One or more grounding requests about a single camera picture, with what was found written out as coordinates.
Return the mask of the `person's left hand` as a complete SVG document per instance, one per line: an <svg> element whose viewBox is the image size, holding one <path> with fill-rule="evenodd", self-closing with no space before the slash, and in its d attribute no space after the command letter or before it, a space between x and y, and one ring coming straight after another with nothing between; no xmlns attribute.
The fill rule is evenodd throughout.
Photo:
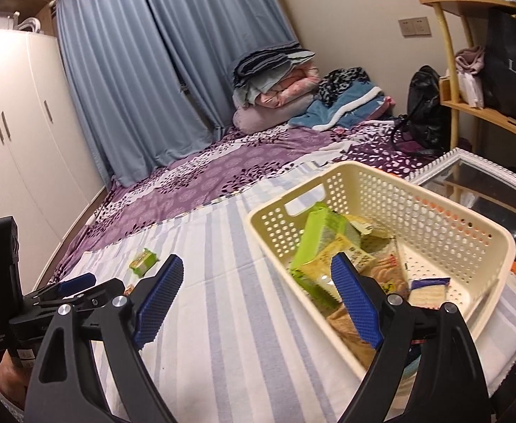
<svg viewBox="0 0 516 423"><path fill-rule="evenodd" d="M8 351L0 363L0 392L13 405L23 410L32 374L31 368L16 364Z"/></svg>

